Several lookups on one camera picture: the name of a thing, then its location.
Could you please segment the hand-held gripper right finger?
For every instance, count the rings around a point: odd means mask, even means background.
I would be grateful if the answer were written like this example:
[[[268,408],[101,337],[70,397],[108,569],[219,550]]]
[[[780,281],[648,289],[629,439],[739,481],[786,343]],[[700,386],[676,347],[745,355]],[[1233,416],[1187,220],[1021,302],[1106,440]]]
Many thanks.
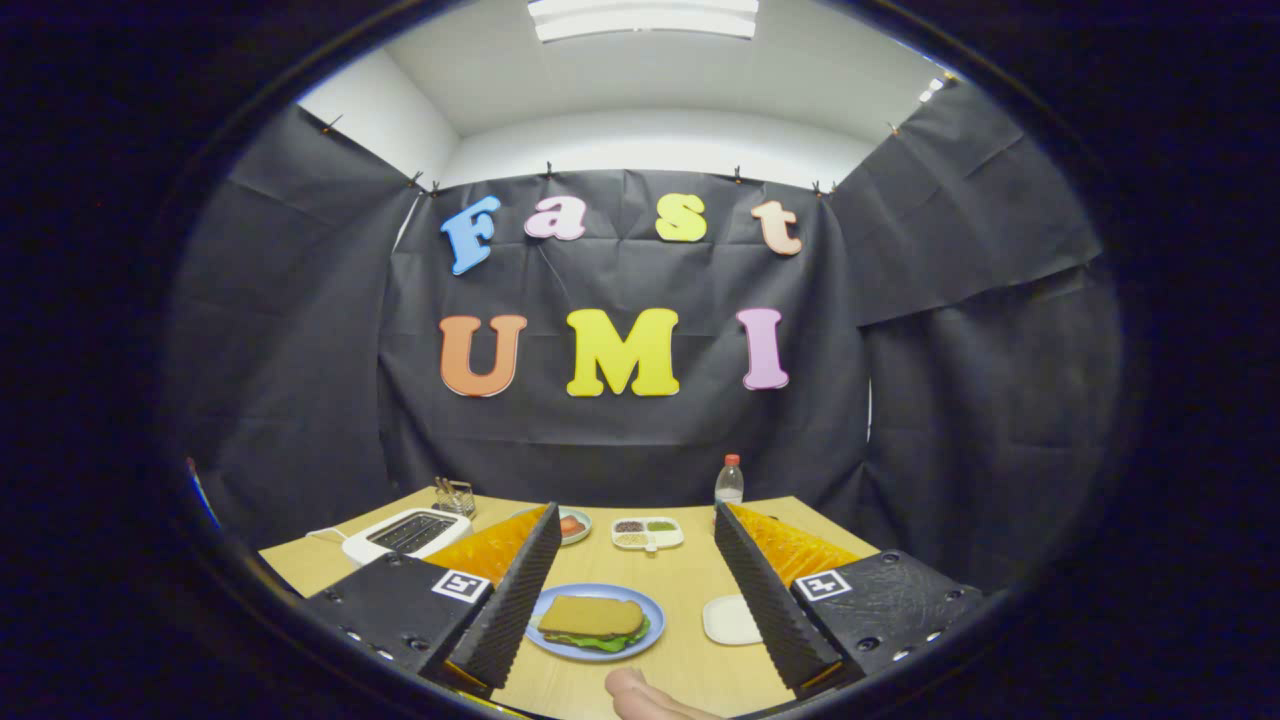
[[[799,698],[920,653],[986,598],[900,550],[859,556],[741,503],[717,503],[714,539]]]

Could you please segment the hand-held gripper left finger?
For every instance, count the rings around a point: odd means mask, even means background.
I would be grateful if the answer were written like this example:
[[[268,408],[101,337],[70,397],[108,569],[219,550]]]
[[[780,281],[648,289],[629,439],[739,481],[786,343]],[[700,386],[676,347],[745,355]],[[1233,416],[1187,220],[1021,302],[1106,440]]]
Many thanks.
[[[305,606],[376,662],[485,696],[507,682],[561,541],[544,503],[429,559],[387,551]]]

